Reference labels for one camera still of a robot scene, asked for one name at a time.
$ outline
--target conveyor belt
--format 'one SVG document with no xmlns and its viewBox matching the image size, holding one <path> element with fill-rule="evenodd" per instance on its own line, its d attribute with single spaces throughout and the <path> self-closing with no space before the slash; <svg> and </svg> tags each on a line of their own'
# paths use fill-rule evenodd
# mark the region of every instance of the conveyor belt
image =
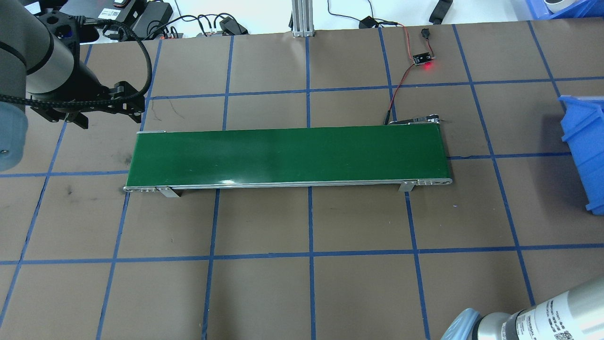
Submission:
<svg viewBox="0 0 604 340">
<path fill-rule="evenodd" d="M 141 132 L 126 191 L 451 183 L 437 123 Z"/>
</svg>

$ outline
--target robotic arm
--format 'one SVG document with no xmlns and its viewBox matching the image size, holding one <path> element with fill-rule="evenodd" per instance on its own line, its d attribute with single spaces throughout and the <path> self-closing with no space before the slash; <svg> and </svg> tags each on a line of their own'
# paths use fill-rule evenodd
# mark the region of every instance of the robotic arm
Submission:
<svg viewBox="0 0 604 340">
<path fill-rule="evenodd" d="M 80 61 L 80 42 L 98 39 L 96 27 L 112 25 L 134 37 L 146 58 L 147 81 L 140 91 L 122 81 L 103 86 Z M 141 122 L 151 60 L 134 32 L 120 22 L 68 16 L 52 11 L 39 18 L 18 0 L 0 2 L 0 171 L 17 165 L 27 131 L 25 105 L 50 122 L 65 120 L 88 128 L 82 113 L 126 114 Z M 24 98 L 25 92 L 31 96 Z"/>
</svg>

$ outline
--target blue storage bin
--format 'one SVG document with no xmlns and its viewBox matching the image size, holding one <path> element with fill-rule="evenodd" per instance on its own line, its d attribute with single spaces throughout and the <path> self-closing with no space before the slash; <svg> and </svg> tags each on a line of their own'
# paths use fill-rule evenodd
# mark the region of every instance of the blue storage bin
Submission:
<svg viewBox="0 0 604 340">
<path fill-rule="evenodd" d="M 561 96 L 567 112 L 564 136 L 590 203 L 587 210 L 604 215 L 604 97 Z"/>
<path fill-rule="evenodd" d="M 557 13 L 550 12 L 543 0 L 527 0 L 527 5 L 539 20 L 604 16 L 604 0 L 578 0 Z"/>
</svg>

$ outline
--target qr code sticker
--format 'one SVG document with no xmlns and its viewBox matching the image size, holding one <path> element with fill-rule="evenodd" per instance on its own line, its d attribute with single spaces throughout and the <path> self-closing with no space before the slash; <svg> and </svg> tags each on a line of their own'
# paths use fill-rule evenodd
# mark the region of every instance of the qr code sticker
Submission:
<svg viewBox="0 0 604 340">
<path fill-rule="evenodd" d="M 101 14 L 98 16 L 99 19 L 113 19 L 117 18 L 121 13 L 121 10 L 114 10 L 113 8 L 104 8 Z"/>
<path fill-rule="evenodd" d="M 568 332 L 554 334 L 556 340 L 574 340 L 573 336 Z"/>
</svg>

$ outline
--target red wire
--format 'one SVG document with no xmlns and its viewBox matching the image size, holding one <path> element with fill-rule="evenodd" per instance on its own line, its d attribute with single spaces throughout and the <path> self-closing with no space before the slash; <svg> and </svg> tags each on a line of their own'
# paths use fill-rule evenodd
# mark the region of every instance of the red wire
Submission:
<svg viewBox="0 0 604 340">
<path fill-rule="evenodd" d="M 411 57 L 411 47 L 409 46 L 409 32 L 407 31 L 405 25 L 399 24 L 399 26 L 402 26 L 405 30 L 405 35 L 407 36 L 407 54 L 409 55 L 409 60 L 413 60 L 413 57 Z"/>
<path fill-rule="evenodd" d="M 434 51 L 432 51 L 432 46 L 430 46 L 430 40 L 426 38 L 426 42 L 428 43 L 428 48 L 430 49 L 430 53 L 432 53 L 432 57 L 434 57 Z"/>
<path fill-rule="evenodd" d="M 399 88 L 403 85 L 403 82 L 409 75 L 409 71 L 411 71 L 411 68 L 413 66 L 415 66 L 415 64 L 412 64 L 411 66 L 409 66 L 409 68 L 407 68 L 407 70 L 405 71 L 405 74 L 403 74 L 403 78 L 400 79 L 399 86 L 397 86 L 396 90 L 394 90 L 394 94 L 392 95 L 392 99 L 390 100 L 390 106 L 388 106 L 388 111 L 390 111 L 392 109 L 392 105 L 394 105 L 394 98 L 396 97 L 396 93 L 399 92 Z"/>
</svg>

